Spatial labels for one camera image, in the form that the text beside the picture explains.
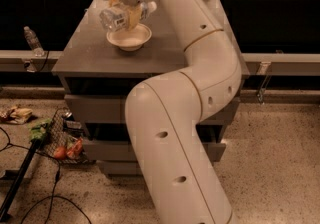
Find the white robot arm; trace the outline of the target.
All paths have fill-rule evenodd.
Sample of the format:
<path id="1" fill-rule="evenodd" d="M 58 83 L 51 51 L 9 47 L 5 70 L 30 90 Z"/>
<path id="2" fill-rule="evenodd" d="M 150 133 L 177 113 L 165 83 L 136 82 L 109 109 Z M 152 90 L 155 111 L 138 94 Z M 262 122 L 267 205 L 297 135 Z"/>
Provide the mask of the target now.
<path id="1" fill-rule="evenodd" d="M 159 1 L 188 65 L 149 78 L 128 94 L 125 119 L 136 158 L 161 224 L 237 224 L 196 125 L 236 95 L 238 54 L 202 0 Z"/>

